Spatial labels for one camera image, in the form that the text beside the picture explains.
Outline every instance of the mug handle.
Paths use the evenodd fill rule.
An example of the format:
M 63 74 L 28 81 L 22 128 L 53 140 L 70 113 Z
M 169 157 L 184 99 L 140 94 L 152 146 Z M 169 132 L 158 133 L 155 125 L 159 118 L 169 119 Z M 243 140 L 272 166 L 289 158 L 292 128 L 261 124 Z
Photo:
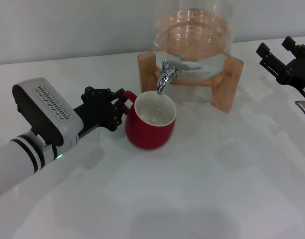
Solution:
M 131 102 L 135 102 L 137 99 L 137 96 L 131 92 L 131 91 L 125 91 L 122 94 L 123 97 L 127 98 L 128 100 L 130 100 Z M 125 105 L 125 109 L 124 109 L 124 114 L 127 116 L 129 114 L 130 109 Z

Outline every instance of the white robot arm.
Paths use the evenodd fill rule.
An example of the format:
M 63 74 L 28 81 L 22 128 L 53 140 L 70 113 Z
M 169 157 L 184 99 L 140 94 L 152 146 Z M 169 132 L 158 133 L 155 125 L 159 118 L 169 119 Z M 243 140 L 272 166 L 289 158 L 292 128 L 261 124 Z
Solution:
M 32 128 L 0 148 L 0 196 L 77 145 L 93 129 L 102 126 L 115 131 L 126 101 L 123 89 L 114 93 L 87 87 L 84 103 L 72 109 L 44 78 L 14 85 L 12 92 L 18 111 Z

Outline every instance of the red mug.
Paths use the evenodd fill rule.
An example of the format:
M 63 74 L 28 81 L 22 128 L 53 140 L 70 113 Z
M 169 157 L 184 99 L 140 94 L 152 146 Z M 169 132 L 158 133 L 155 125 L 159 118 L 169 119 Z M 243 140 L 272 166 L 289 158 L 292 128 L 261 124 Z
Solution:
M 166 95 L 156 91 L 144 92 L 138 97 L 131 91 L 123 96 L 133 102 L 125 109 L 125 131 L 129 141 L 142 149 L 156 149 L 164 145 L 173 131 L 177 109 Z

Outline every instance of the white table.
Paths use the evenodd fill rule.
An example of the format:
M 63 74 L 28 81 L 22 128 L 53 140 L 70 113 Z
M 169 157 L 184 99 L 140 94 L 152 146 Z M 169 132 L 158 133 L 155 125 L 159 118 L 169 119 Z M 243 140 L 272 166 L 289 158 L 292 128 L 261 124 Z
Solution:
M 293 58 L 282 39 L 265 42 Z M 170 86 L 178 118 L 166 146 L 141 151 L 123 126 L 93 131 L 0 198 L 0 239 L 305 239 L 303 98 L 259 65 L 259 44 L 233 44 L 245 64 L 229 115 L 204 88 Z M 72 107 L 87 86 L 138 94 L 136 56 L 0 65 L 0 146 L 29 129 L 15 83 L 45 77 Z

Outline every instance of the glass jar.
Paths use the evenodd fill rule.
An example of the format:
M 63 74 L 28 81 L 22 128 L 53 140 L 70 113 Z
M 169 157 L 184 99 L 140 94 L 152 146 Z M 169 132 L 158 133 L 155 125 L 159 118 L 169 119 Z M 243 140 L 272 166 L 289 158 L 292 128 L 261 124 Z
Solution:
M 181 80 L 204 81 L 219 74 L 230 55 L 242 0 L 157 0 L 154 51 L 163 60 L 188 64 Z

